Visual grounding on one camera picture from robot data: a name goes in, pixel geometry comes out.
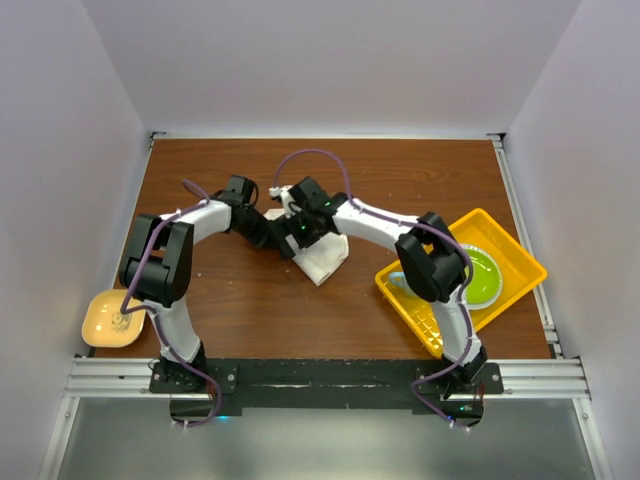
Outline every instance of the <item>white cloth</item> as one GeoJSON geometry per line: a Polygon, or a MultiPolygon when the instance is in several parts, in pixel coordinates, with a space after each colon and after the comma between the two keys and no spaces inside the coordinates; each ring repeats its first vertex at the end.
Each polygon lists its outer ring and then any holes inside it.
{"type": "MultiPolygon", "coordinates": [[[[267,220],[284,215],[283,208],[272,208],[264,214],[267,220]]],[[[327,233],[309,248],[298,249],[292,245],[296,256],[293,261],[318,287],[335,272],[349,256],[349,241],[346,235],[327,233]]]]}

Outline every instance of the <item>blue mug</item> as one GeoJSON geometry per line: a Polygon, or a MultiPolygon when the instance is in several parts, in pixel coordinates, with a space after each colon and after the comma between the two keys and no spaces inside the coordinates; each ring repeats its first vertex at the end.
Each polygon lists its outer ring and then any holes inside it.
{"type": "Polygon", "coordinates": [[[408,296],[414,297],[414,298],[418,297],[415,293],[413,293],[413,290],[411,290],[411,287],[407,283],[407,279],[404,276],[404,272],[391,272],[389,274],[389,281],[396,287],[404,290],[404,293],[406,293],[408,296]]]}

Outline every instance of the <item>wooden table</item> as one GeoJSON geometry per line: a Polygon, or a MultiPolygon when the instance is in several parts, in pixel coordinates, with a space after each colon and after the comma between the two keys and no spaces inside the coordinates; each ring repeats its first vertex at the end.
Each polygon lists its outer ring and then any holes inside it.
{"type": "MultiPolygon", "coordinates": [[[[159,140],[136,206],[138,213],[173,212],[195,203],[181,186],[189,178],[207,191],[229,175],[255,180],[258,208],[278,208],[266,193],[280,160],[302,148],[324,148],[346,163],[354,194],[371,205],[453,223],[482,207],[511,235],[516,230],[490,141],[452,140],[159,140]]],[[[301,156],[281,184],[313,176],[330,194],[344,191],[334,162],[301,156]]],[[[386,250],[352,238],[349,258],[320,288],[277,252],[256,251],[237,234],[218,234],[194,248],[187,304],[210,357],[426,358],[429,353],[374,284],[395,260],[386,250]]],[[[532,294],[480,333],[492,358],[549,358],[532,294]]],[[[150,322],[140,338],[98,357],[155,357],[150,322]]]]}

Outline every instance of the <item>yellow bin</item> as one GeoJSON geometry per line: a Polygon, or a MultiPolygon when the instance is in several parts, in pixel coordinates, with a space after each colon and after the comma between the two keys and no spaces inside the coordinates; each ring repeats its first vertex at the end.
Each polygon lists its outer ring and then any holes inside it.
{"type": "MultiPolygon", "coordinates": [[[[498,299],[488,308],[471,312],[476,330],[547,278],[547,270],[481,208],[466,214],[449,230],[459,243],[475,245],[491,255],[502,272],[503,286],[498,299]]],[[[396,260],[378,272],[376,285],[431,355],[440,358],[442,339],[429,303],[409,297],[400,287],[389,282],[390,273],[401,271],[400,261],[396,260]]]]}

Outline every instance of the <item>white wall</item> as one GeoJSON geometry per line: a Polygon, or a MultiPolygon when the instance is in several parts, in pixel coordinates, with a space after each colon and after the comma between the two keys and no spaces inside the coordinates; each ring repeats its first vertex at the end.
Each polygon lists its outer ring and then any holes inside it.
{"type": "Polygon", "coordinates": [[[638,478],[640,3],[585,0],[507,135],[560,340],[617,478],[638,478]]]}
{"type": "Polygon", "coordinates": [[[77,0],[0,7],[0,465],[36,478],[89,300],[113,281],[145,133],[77,0]]]}
{"type": "Polygon", "coordinates": [[[140,113],[191,135],[485,135],[579,0],[83,0],[140,113]]]}

